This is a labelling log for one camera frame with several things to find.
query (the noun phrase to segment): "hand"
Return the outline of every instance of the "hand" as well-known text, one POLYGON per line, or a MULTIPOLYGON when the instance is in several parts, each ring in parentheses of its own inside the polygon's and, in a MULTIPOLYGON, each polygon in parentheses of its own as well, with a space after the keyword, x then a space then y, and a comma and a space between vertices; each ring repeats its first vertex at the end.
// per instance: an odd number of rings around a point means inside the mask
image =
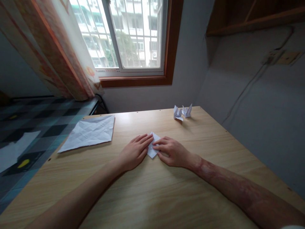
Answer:
POLYGON ((158 152, 160 160, 169 166, 190 168, 196 159, 195 154, 190 153, 181 143, 172 138, 163 137, 153 143, 153 145, 157 144, 159 146, 154 146, 153 149, 160 151, 158 152))
POLYGON ((139 135, 131 140, 121 151, 116 160, 122 166, 123 171, 129 171, 137 167, 148 152, 148 145, 153 141, 153 135, 139 135))

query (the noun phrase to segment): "orange curtain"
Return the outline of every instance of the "orange curtain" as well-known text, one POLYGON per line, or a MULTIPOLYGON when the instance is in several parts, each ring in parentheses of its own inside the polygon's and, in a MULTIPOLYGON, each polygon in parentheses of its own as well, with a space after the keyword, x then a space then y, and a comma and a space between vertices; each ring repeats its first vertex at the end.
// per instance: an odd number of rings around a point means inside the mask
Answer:
POLYGON ((0 14, 2 33, 55 96, 103 94, 69 0, 2 0, 0 14))

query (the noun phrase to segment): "paper crane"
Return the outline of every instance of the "paper crane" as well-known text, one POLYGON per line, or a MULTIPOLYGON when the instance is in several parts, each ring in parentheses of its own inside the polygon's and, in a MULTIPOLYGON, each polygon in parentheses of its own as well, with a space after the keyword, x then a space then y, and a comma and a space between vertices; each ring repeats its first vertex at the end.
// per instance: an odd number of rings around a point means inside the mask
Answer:
POLYGON ((189 118, 191 116, 192 104, 190 105, 189 108, 184 108, 184 106, 182 106, 182 108, 183 108, 182 114, 184 115, 184 117, 189 118))
POLYGON ((175 105, 175 107, 174 107, 174 119, 179 119, 179 120, 183 121, 183 118, 181 117, 181 114, 182 114, 182 109, 180 109, 178 111, 178 107, 175 105))

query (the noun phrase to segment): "light wood tabletop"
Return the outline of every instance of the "light wood tabletop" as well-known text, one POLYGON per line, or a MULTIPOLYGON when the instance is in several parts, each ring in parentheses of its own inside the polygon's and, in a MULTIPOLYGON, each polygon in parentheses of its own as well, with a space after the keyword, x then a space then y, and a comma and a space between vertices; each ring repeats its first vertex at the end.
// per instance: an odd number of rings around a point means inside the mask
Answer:
MULTIPOLYGON (((0 216, 0 228, 24 228, 115 158, 133 137, 151 131, 178 140, 190 152, 249 178, 305 213, 305 202, 201 107, 193 107, 192 117, 183 122, 173 119, 173 109, 112 115, 112 141, 62 154, 57 149, 0 216)), ((112 184, 80 228, 194 227, 257 228, 192 172, 146 156, 112 184)))

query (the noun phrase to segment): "creased paper sheet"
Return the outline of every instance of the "creased paper sheet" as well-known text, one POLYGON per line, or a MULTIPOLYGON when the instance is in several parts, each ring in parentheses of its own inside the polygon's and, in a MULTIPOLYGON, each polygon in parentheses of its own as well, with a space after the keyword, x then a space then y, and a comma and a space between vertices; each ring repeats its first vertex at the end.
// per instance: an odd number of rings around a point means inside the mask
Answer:
POLYGON ((114 115, 79 121, 58 153, 112 140, 114 115))
POLYGON ((182 114, 184 115, 185 118, 189 118, 191 116, 191 111, 192 111, 192 104, 190 105, 189 108, 185 108, 182 106, 182 114))
POLYGON ((153 143, 155 141, 158 141, 160 139, 160 137, 158 135, 156 135, 154 132, 151 132, 150 134, 153 135, 153 141, 148 145, 147 155, 150 156, 151 159, 153 159, 157 155, 157 152, 158 152, 158 150, 153 149, 153 143))
POLYGON ((0 149, 0 173, 17 163, 18 157, 34 141, 39 133, 40 131, 24 133, 16 143, 11 142, 0 149))
POLYGON ((175 107, 174 107, 174 119, 179 119, 179 120, 183 121, 183 118, 181 117, 181 115, 182 115, 182 109, 180 109, 178 111, 178 107, 175 105, 175 107))

